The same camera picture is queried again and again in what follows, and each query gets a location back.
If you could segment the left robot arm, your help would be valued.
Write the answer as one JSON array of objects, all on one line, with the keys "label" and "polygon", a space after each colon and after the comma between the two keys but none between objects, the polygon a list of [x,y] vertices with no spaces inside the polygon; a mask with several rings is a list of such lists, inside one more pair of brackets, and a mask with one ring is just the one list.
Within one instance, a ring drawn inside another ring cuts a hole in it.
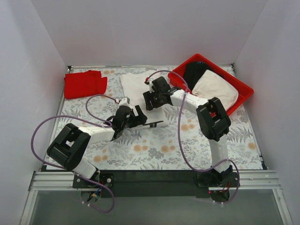
[{"label": "left robot arm", "polygon": [[150,122],[138,105],[135,109],[122,105],[105,123],[111,123],[110,127],[77,127],[68,123],[48,147],[47,155],[63,169],[81,175],[84,183],[93,188],[100,182],[100,170],[83,158],[88,145],[114,141],[127,128],[154,128],[162,122],[157,119]]}]

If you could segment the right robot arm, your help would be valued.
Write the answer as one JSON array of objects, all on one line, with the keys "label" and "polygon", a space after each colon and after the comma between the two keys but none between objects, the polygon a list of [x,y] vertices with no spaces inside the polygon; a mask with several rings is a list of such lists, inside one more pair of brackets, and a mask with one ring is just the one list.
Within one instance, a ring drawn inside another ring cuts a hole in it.
[{"label": "right robot arm", "polygon": [[149,91],[143,94],[148,111],[169,104],[195,114],[202,134],[208,139],[211,151],[211,167],[197,169],[196,180],[199,186],[223,186],[229,182],[233,166],[229,161],[227,134],[231,121],[221,103],[214,97],[196,97],[179,87],[171,87],[164,77],[146,78]]}]

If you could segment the white t shirt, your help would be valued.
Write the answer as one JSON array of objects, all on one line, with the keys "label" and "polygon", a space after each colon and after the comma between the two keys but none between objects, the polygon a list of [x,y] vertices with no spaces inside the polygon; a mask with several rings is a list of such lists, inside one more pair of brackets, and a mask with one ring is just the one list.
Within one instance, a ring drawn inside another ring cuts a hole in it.
[{"label": "white t shirt", "polygon": [[139,105],[143,114],[147,117],[146,124],[152,123],[157,127],[165,127],[169,125],[169,121],[164,112],[165,107],[162,106],[157,109],[147,111],[143,97],[143,93],[150,90],[149,86],[144,82],[146,78],[154,72],[154,70],[149,70],[140,74],[127,73],[120,76],[120,83],[122,85],[124,96],[130,99],[130,104],[133,107]]}]

